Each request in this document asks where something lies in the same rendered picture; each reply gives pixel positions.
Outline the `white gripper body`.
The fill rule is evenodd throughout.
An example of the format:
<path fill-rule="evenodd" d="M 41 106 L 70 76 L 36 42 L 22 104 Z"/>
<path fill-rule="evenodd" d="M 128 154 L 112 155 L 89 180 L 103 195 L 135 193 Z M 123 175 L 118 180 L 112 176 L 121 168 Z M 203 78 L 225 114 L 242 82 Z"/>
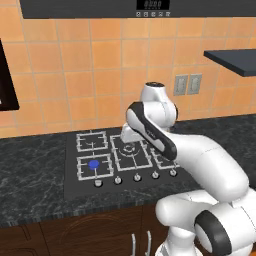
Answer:
<path fill-rule="evenodd" d="M 120 137 L 123 143 L 133 143 L 143 140 L 143 137 L 137 132 L 133 131 L 127 123 L 122 126 Z"/>

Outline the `black gas hob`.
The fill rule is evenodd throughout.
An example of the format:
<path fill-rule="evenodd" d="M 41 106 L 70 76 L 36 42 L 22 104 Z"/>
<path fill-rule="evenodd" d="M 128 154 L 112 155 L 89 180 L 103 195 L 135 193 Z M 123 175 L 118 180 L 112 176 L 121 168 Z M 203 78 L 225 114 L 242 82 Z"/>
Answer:
<path fill-rule="evenodd" d="M 67 135 L 64 198 L 73 200 L 94 194 L 124 192 L 140 188 L 150 188 L 162 184 L 182 186 L 184 191 L 197 189 L 199 185 L 178 164 L 173 163 L 152 148 L 146 141 L 123 143 L 121 129 L 105 128 L 74 131 Z M 99 167 L 90 169 L 88 163 L 98 160 Z M 169 174 L 176 170 L 177 176 Z M 158 179 L 152 173 L 159 173 Z M 134 181 L 139 174 L 141 180 Z M 115 184 L 116 177 L 122 179 Z M 96 187 L 95 180 L 102 180 Z"/>

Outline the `dark brown cupboard door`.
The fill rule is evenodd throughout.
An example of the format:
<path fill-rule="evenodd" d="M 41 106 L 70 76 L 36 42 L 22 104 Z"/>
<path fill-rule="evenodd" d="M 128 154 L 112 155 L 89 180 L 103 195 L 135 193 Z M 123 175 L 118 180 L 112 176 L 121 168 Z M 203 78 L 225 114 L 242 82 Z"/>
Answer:
<path fill-rule="evenodd" d="M 131 256 L 139 252 L 142 208 L 131 207 L 41 223 L 50 256 Z"/>
<path fill-rule="evenodd" d="M 163 226 L 155 214 L 155 204 L 142 207 L 140 256 L 145 256 L 148 250 L 148 234 L 151 234 L 150 256 L 155 256 L 157 248 L 164 242 L 168 235 L 168 227 Z"/>
<path fill-rule="evenodd" d="M 0 256 L 49 256 L 40 226 L 0 228 Z"/>

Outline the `dark grey range hood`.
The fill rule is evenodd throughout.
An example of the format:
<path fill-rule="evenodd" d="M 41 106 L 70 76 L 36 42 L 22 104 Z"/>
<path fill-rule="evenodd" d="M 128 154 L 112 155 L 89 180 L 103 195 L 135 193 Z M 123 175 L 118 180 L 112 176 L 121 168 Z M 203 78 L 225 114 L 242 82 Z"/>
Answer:
<path fill-rule="evenodd" d="M 256 17 L 256 0 L 19 0 L 24 19 Z"/>

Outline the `grey wall socket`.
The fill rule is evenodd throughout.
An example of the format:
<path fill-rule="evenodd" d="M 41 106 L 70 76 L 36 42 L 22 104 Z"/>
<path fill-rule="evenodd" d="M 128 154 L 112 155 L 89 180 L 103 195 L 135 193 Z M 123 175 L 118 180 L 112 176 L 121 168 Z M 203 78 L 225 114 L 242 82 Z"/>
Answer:
<path fill-rule="evenodd" d="M 202 75 L 201 74 L 191 74 L 189 77 L 187 93 L 189 95 L 198 94 L 200 90 Z"/>
<path fill-rule="evenodd" d="M 177 75 L 175 77 L 175 83 L 174 83 L 174 92 L 173 94 L 175 96 L 180 96 L 184 95 L 186 92 L 186 86 L 187 86 L 187 80 L 188 80 L 188 75 Z"/>

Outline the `dark grey wall shelf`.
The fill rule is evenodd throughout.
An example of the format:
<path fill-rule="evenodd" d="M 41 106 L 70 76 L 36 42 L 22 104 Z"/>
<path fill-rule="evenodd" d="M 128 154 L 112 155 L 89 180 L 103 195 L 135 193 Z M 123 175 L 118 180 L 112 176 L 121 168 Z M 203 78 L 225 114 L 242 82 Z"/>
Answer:
<path fill-rule="evenodd" d="M 256 49 L 207 50 L 204 56 L 242 77 L 256 76 Z"/>

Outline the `dark brown wall cupboard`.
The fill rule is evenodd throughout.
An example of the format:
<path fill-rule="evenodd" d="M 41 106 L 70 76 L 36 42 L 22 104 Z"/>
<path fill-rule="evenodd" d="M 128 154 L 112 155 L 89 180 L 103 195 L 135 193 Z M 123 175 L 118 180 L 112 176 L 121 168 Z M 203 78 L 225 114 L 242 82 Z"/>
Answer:
<path fill-rule="evenodd" d="M 0 111 L 13 111 L 19 108 L 3 44 L 0 40 Z"/>

